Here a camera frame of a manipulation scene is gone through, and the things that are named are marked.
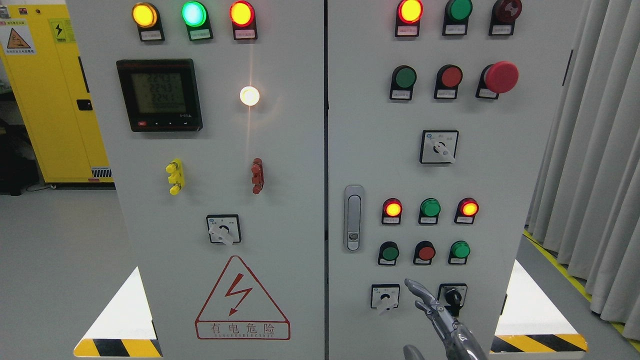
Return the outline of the silver robotic hand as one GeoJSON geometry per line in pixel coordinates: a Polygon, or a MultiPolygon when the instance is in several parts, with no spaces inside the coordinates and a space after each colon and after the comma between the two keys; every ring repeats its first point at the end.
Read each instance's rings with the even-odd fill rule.
{"type": "Polygon", "coordinates": [[[482,349],[475,335],[455,319],[436,296],[418,281],[405,278],[404,284],[414,296],[420,298],[414,305],[431,321],[445,347],[448,360],[487,360],[488,353],[482,349]]]}

